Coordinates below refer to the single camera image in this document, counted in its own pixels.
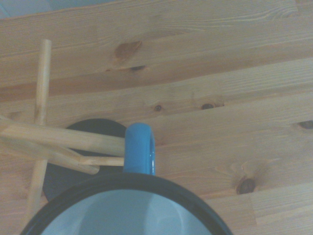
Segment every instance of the wooden surface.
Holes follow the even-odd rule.
[[[156,174],[234,234],[310,235],[313,130],[297,123],[313,119],[312,5],[127,0],[2,20],[0,114],[32,123],[38,43],[50,39],[48,126],[147,123]],[[6,235],[21,230],[33,167],[15,154],[0,155]],[[237,195],[245,178],[255,192]]]

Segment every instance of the blue handle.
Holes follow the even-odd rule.
[[[127,128],[123,172],[156,174],[155,138],[149,125],[135,123]]]

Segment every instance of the wooden rod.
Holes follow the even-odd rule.
[[[124,138],[26,124],[12,120],[0,120],[0,136],[49,145],[60,145],[119,157],[123,157],[125,152]]]
[[[35,104],[35,124],[44,126],[47,116],[47,101],[49,95],[49,76],[51,61],[51,41],[43,40],[39,52],[39,67]],[[25,225],[40,209],[40,197],[43,190],[45,170],[48,160],[37,160],[28,191],[25,213]]]
[[[81,157],[81,165],[111,165],[124,166],[124,158],[119,157]]]
[[[10,120],[0,115],[0,119]],[[81,164],[79,161],[83,155],[76,153],[68,148],[60,146],[43,145],[30,141],[9,139],[0,137],[2,150],[14,156],[42,160],[47,159],[49,163],[77,170],[83,173],[94,175],[99,171],[99,165]]]

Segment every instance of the blue mug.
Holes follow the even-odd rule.
[[[199,197],[155,176],[149,125],[126,130],[123,173],[79,183],[46,204],[21,235],[231,235]]]

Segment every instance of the black rim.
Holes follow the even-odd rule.
[[[205,202],[183,187],[156,176],[121,173],[87,180],[62,193],[33,217],[21,235],[39,235],[58,215],[72,205],[97,193],[117,189],[134,189],[161,195],[190,211],[213,235],[232,234]]]

